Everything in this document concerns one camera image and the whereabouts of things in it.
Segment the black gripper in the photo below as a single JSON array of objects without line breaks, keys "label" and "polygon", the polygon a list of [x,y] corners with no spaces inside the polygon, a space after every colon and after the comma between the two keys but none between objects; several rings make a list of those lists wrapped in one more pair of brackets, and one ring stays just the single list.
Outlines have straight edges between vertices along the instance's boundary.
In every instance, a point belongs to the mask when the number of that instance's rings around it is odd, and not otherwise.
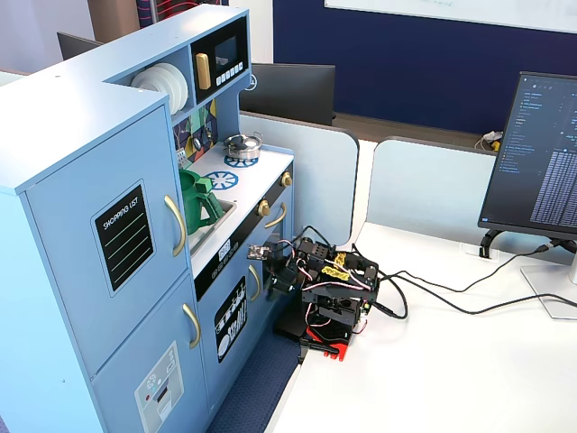
[{"label": "black gripper", "polygon": [[270,268],[270,290],[289,293],[294,290],[296,282],[313,281],[315,277],[311,274],[308,267],[310,256],[310,251],[296,249],[291,246],[288,257],[284,262],[284,267],[279,265]]}]

